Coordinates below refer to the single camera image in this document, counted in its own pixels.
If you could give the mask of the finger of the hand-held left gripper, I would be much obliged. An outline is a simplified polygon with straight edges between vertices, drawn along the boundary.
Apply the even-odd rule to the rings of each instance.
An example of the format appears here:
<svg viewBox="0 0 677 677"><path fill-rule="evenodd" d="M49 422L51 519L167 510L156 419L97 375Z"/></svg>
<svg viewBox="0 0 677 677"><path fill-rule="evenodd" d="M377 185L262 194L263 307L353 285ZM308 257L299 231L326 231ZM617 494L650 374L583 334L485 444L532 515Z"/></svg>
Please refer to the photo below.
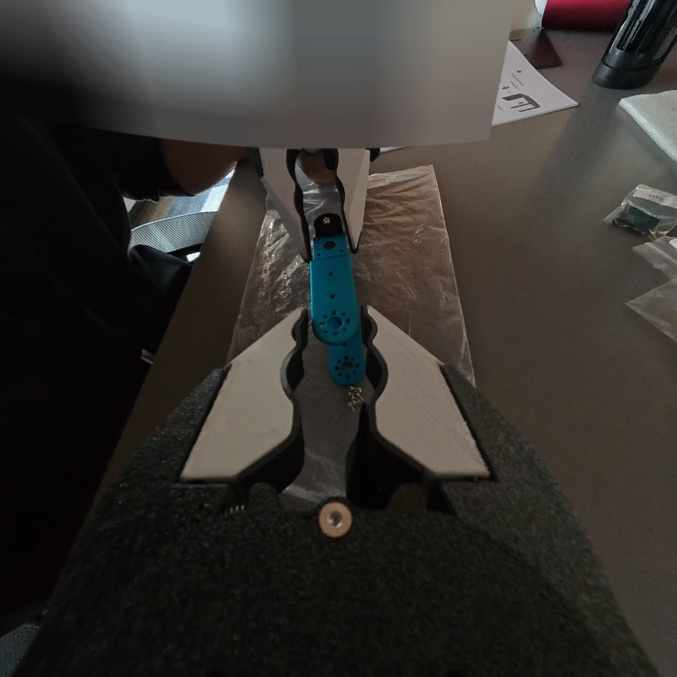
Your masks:
<svg viewBox="0 0 677 677"><path fill-rule="evenodd" d="M261 182L302 259L312 258L303 191L297 181L298 149L258 148Z"/></svg>
<svg viewBox="0 0 677 677"><path fill-rule="evenodd" d="M368 148L328 149L328 167L335 173L341 198L341 220L352 253L360 245L364 225L371 151Z"/></svg>

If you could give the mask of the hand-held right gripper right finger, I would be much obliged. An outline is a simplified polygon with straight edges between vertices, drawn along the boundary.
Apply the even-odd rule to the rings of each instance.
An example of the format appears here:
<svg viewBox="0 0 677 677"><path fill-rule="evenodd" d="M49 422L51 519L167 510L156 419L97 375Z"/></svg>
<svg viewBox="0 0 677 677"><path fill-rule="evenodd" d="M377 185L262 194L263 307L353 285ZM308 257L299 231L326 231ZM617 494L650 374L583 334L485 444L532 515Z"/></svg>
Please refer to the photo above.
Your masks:
<svg viewBox="0 0 677 677"><path fill-rule="evenodd" d="M364 319L381 368L368 415L374 440L421 481L490 478L443 363L371 305Z"/></svg>

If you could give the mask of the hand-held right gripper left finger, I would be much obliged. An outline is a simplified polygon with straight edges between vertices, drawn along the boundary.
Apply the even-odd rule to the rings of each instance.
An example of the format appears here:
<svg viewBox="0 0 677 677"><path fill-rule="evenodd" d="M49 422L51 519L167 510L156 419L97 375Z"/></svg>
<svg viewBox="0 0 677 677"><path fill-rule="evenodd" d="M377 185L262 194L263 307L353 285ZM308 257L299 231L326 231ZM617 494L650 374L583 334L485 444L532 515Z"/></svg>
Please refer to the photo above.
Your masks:
<svg viewBox="0 0 677 677"><path fill-rule="evenodd" d="M294 390L303 378L307 309L290 312L227 366L183 483L289 484L303 465Z"/></svg>

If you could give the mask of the blue metal servo bracket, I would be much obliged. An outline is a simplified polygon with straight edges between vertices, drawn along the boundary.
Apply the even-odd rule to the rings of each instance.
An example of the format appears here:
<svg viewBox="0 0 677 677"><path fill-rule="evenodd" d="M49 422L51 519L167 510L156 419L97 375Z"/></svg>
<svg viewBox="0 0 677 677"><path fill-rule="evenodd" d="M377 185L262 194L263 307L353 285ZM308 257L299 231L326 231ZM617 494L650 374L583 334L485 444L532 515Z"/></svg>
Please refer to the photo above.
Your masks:
<svg viewBox="0 0 677 677"><path fill-rule="evenodd" d="M309 264L311 326L326 345L328 372L335 383L352 386L365 373L361 316L345 234L317 236Z"/></svg>

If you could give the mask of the person's left forearm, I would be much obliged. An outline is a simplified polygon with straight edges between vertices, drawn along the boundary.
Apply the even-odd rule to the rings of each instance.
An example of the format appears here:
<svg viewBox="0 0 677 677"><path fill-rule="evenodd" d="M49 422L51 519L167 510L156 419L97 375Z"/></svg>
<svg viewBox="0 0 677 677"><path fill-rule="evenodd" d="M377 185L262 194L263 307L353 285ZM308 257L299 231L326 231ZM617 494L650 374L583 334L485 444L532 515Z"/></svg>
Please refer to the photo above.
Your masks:
<svg viewBox="0 0 677 677"><path fill-rule="evenodd" d="M240 146L173 139L160 139L159 145L169 174L190 195L211 188L249 157Z"/></svg>

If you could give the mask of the grey desk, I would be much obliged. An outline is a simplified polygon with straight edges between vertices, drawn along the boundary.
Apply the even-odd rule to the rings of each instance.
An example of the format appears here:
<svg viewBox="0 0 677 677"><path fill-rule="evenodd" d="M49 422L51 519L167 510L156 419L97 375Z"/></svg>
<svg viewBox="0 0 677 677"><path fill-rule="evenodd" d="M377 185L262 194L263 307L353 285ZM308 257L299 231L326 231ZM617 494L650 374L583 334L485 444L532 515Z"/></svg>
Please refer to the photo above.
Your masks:
<svg viewBox="0 0 677 677"><path fill-rule="evenodd" d="M676 164L591 76L609 36L548 32L544 72L578 106L490 139L404 148L371 173L433 165L478 390L574 504L632 630L676 675L676 343L626 302L664 276L603 223Z"/></svg>

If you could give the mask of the clear plastic bag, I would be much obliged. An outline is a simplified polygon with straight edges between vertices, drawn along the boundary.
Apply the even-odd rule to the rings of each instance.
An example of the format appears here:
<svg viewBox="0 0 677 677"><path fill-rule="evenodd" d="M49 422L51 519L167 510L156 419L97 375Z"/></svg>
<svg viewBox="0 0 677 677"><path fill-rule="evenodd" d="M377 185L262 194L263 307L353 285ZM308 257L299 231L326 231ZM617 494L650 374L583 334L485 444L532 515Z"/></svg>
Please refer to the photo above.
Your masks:
<svg viewBox="0 0 677 677"><path fill-rule="evenodd" d="M371 305L443 364L475 384L441 198L432 166L373 174L360 248L352 258L360 305ZM309 267L266 198L227 361L300 306L309 307ZM304 465L280 495L291 510L345 493L344 462L359 413L347 386L328 374L326 346L309 331L296 390Z"/></svg>

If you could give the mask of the white instruction booklet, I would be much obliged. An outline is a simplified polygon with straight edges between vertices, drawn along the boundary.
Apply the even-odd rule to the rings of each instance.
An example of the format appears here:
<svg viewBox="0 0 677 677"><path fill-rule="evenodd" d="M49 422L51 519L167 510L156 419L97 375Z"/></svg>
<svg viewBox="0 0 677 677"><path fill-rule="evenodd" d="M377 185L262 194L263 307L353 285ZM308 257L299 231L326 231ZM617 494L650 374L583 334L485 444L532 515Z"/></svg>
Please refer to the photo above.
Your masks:
<svg viewBox="0 0 677 677"><path fill-rule="evenodd" d="M526 120L578 106L554 87L509 41L495 101L492 126Z"/></svg>

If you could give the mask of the person's black clothing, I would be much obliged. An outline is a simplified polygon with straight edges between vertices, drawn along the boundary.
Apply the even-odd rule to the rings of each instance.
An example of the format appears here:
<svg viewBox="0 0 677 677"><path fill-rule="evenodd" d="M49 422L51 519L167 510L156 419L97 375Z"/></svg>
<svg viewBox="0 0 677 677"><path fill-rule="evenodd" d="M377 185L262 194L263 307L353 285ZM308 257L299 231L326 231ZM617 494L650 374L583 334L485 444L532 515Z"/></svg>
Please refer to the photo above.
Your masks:
<svg viewBox="0 0 677 677"><path fill-rule="evenodd" d="M182 194L160 140L1 95L1 628L51 595L190 275L129 249L123 198Z"/></svg>

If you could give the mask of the red metal cylinder case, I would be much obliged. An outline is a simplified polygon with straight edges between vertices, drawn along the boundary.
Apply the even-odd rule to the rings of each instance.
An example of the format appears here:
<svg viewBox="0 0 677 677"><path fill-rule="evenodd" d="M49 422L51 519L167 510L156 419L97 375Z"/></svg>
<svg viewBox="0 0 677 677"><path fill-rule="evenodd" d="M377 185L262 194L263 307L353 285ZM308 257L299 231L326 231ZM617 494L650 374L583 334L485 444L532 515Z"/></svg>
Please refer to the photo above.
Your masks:
<svg viewBox="0 0 677 677"><path fill-rule="evenodd" d="M541 25L546 29L609 32L621 21L630 1L546 1Z"/></svg>

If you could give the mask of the pile of small screw bags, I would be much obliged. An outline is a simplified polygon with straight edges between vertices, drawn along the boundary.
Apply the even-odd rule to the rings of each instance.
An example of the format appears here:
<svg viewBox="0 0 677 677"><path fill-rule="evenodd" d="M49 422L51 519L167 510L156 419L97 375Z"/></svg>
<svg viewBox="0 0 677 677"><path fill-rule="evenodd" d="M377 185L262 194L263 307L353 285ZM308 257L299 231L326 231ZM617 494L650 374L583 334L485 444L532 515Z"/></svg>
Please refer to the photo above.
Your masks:
<svg viewBox="0 0 677 677"><path fill-rule="evenodd" d="M639 184L603 223L644 238L633 251L667 280L626 306L676 341L676 195Z"/></svg>

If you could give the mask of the white foam sheet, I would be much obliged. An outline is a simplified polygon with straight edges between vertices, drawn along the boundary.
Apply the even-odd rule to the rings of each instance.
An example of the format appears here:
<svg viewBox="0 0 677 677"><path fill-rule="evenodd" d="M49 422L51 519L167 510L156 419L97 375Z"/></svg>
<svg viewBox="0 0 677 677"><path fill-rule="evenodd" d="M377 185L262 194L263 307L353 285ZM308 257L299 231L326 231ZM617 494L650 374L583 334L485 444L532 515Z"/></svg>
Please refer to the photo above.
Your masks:
<svg viewBox="0 0 677 677"><path fill-rule="evenodd" d="M624 97L619 107L671 157L676 156L676 89Z"/></svg>

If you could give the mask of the black cylindrical bit holder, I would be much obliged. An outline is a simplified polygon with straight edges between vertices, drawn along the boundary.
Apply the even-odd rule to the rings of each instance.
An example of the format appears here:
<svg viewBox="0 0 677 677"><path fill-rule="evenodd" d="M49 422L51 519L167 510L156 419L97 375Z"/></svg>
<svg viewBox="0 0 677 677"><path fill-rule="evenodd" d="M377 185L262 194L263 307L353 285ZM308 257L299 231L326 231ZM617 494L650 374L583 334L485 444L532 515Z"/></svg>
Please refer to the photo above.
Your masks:
<svg viewBox="0 0 677 677"><path fill-rule="evenodd" d="M631 1L592 81L607 89L648 84L676 44L675 1Z"/></svg>

